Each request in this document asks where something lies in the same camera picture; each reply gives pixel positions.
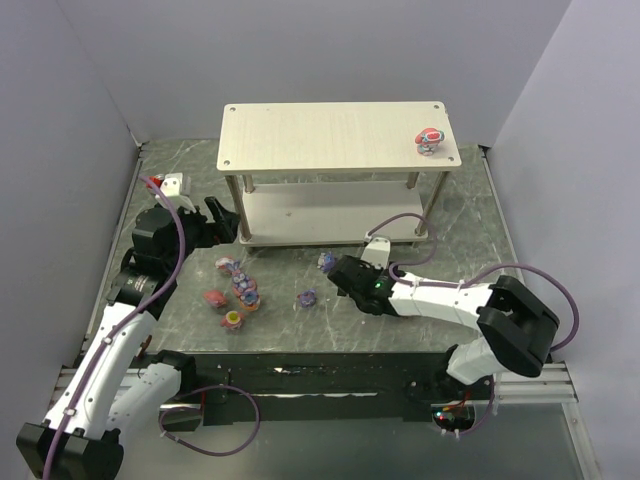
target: red object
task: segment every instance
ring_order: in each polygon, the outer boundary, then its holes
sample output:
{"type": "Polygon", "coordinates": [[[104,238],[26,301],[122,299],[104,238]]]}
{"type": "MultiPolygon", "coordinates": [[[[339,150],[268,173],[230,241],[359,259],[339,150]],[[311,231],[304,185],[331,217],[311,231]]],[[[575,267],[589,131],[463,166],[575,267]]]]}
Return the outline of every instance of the red object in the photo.
{"type": "Polygon", "coordinates": [[[220,308],[227,304],[227,299],[220,290],[210,290],[202,296],[212,307],[220,308]]]}
{"type": "Polygon", "coordinates": [[[162,185],[162,178],[159,177],[150,177],[151,181],[153,183],[156,184],[156,187],[160,188],[160,186],[162,185]]]}

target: lower shelf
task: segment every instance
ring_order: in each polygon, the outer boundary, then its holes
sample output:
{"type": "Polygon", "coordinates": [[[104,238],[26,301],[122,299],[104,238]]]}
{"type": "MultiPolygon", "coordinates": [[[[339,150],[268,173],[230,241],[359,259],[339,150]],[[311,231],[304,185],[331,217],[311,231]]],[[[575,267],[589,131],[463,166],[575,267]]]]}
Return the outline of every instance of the lower shelf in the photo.
{"type": "MultiPolygon", "coordinates": [[[[357,244],[365,233],[398,213],[422,214],[417,189],[404,182],[334,182],[256,185],[243,194],[252,237],[247,246],[357,244]]],[[[380,233],[415,242],[418,220],[401,218],[380,233]]]]}

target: red toy figure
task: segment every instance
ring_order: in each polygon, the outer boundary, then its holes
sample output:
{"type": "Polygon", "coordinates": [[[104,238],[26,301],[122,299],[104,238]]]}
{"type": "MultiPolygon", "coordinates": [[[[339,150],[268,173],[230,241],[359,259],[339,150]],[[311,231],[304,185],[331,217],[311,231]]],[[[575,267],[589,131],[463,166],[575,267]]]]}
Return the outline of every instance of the red toy figure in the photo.
{"type": "Polygon", "coordinates": [[[227,327],[229,330],[237,330],[242,326],[244,315],[240,312],[232,310],[228,312],[220,321],[221,327],[227,327]]]}
{"type": "Polygon", "coordinates": [[[227,304],[227,298],[220,290],[209,290],[202,295],[212,307],[220,308],[227,304]]]}
{"type": "Polygon", "coordinates": [[[418,153],[430,157],[436,151],[440,142],[444,140],[444,132],[437,128],[425,128],[416,137],[418,153]]]}

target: pink toy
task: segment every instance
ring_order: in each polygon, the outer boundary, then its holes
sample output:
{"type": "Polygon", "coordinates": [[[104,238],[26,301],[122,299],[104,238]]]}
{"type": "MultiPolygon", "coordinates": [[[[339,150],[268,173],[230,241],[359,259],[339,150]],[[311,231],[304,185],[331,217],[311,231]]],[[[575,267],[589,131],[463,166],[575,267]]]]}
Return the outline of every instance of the pink toy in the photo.
{"type": "Polygon", "coordinates": [[[202,296],[212,307],[220,308],[227,304],[227,298],[220,290],[209,290],[202,296]]]}
{"type": "Polygon", "coordinates": [[[226,327],[229,330],[237,330],[242,326],[243,321],[244,321],[244,315],[240,312],[236,312],[235,310],[232,310],[228,312],[224,317],[222,317],[222,320],[220,321],[220,326],[226,327]]]}
{"type": "Polygon", "coordinates": [[[216,260],[215,266],[218,270],[222,270],[225,273],[232,274],[234,271],[240,268],[240,262],[237,262],[231,257],[220,257],[216,260]]]}
{"type": "Polygon", "coordinates": [[[416,137],[418,153],[430,157],[436,151],[440,142],[444,140],[444,132],[437,128],[425,128],[416,137]]]}

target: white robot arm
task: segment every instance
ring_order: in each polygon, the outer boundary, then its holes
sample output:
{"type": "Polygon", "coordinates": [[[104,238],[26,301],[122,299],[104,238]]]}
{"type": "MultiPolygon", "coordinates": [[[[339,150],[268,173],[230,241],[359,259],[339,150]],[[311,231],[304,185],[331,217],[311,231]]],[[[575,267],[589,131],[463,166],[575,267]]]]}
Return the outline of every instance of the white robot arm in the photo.
{"type": "Polygon", "coordinates": [[[342,257],[328,275],[361,311],[436,318],[478,331],[478,339],[456,346],[449,358],[446,373],[464,385],[506,371],[540,374],[559,320],[517,279],[503,275],[493,284],[461,288],[398,272],[401,283],[387,269],[390,240],[368,240],[360,259],[342,257]]]}

